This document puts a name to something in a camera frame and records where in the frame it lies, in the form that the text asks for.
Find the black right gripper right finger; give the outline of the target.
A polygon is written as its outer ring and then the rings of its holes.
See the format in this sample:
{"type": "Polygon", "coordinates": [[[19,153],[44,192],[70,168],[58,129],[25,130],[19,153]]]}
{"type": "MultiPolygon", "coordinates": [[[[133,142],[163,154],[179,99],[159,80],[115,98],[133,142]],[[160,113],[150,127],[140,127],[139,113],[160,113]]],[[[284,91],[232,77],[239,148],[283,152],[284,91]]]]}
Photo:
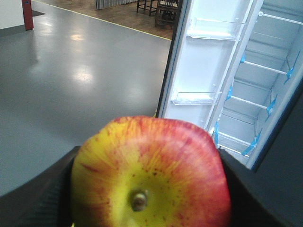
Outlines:
{"type": "Polygon", "coordinates": [[[232,203],[232,227],[301,227],[303,200],[258,178],[224,149],[218,149],[232,203]]]}

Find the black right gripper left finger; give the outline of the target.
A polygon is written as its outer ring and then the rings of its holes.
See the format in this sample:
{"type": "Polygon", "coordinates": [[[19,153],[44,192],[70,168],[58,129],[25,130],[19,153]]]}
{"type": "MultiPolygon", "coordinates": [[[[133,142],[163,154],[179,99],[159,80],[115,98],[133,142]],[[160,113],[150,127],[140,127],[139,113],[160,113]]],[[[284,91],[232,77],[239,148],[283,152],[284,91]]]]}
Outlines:
{"type": "Polygon", "coordinates": [[[75,146],[45,171],[1,196],[2,227],[71,227],[71,168],[75,146]]]}

